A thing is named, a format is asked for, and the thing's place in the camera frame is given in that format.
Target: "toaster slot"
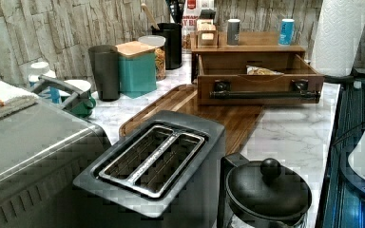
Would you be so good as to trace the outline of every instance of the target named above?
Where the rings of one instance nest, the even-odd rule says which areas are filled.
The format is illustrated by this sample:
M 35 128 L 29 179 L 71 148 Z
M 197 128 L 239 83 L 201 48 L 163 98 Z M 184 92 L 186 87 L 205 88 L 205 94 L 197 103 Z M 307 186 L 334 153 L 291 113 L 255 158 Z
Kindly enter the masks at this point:
M 99 178 L 160 198 L 205 143 L 205 137 L 187 130 L 153 125 L 105 166 Z
M 164 191 L 199 151 L 203 142 L 202 137 L 187 133 L 180 134 L 135 184 L 153 193 Z
M 154 125 L 99 175 L 103 178 L 127 179 L 172 133 L 172 129 Z

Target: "marble countertop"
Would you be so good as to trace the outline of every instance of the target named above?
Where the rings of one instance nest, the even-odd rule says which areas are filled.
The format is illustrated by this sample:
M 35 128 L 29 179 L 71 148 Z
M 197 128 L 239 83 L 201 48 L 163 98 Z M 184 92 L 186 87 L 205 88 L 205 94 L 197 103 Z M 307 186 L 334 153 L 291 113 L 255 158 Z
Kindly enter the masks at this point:
M 119 140 L 119 128 L 175 86 L 191 83 L 191 55 L 184 54 L 182 67 L 168 70 L 157 82 L 158 89 L 130 99 L 124 94 L 114 102 L 98 100 L 87 118 L 101 126 L 111 143 Z M 324 84 L 319 104 L 265 107 L 255 131 L 241 154 L 250 161 L 274 158 L 293 169 L 309 184 L 313 202 L 307 214 L 307 227 L 315 227 L 331 134 L 336 114 L 339 85 Z

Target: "coffee pot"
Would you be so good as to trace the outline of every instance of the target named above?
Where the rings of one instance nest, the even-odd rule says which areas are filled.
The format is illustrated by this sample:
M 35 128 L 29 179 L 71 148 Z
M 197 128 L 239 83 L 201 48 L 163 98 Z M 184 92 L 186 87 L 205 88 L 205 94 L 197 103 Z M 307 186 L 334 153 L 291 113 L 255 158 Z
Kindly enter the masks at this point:
M 233 215 L 256 228 L 302 227 L 311 202 L 304 179 L 275 159 L 221 159 L 217 228 L 231 227 Z

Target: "paper towel roll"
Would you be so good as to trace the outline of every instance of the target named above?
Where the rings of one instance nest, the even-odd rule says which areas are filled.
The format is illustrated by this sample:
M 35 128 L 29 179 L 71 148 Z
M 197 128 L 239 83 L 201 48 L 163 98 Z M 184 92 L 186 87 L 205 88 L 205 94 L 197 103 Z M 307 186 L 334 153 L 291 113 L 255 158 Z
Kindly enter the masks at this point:
M 365 24 L 365 0 L 324 0 L 311 65 L 319 73 L 351 73 Z

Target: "coffee maker lid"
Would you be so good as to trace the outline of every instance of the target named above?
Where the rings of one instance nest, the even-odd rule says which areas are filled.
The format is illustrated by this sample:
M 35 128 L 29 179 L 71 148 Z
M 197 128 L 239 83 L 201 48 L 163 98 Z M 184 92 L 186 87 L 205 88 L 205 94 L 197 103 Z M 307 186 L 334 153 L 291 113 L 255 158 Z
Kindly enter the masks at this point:
M 304 179 L 274 159 L 250 161 L 232 169 L 226 189 L 230 203 L 262 219 L 300 219 L 312 202 Z

